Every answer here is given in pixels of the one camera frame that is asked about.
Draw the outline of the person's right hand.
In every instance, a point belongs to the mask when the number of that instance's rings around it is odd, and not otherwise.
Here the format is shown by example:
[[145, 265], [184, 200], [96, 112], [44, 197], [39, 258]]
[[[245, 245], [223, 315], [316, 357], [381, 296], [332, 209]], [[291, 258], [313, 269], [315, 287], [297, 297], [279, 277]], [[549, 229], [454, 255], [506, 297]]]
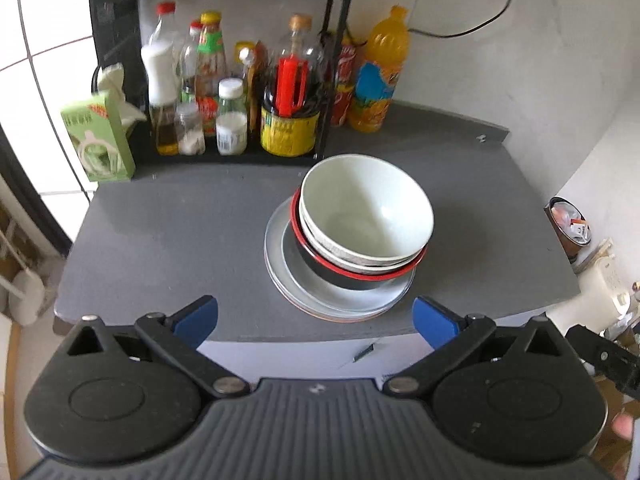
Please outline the person's right hand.
[[612, 422], [613, 431], [631, 443], [631, 450], [613, 468], [615, 479], [639, 478], [639, 419], [627, 412], [620, 412]]

